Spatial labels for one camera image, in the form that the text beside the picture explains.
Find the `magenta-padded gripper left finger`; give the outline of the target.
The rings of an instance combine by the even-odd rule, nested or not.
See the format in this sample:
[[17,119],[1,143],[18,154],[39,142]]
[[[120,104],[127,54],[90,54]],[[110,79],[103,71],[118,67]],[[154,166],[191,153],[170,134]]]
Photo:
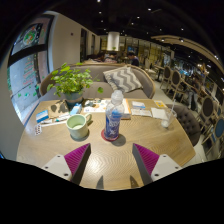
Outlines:
[[88,143],[66,155],[57,154],[42,169],[79,185],[90,154],[91,144]]

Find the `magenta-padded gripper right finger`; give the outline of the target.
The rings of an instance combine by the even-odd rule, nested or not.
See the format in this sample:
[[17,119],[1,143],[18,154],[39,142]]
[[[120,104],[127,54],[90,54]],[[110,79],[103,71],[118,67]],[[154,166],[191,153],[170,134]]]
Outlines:
[[144,185],[148,185],[182,169],[167,154],[158,155],[136,143],[133,144],[132,154],[136,160]]

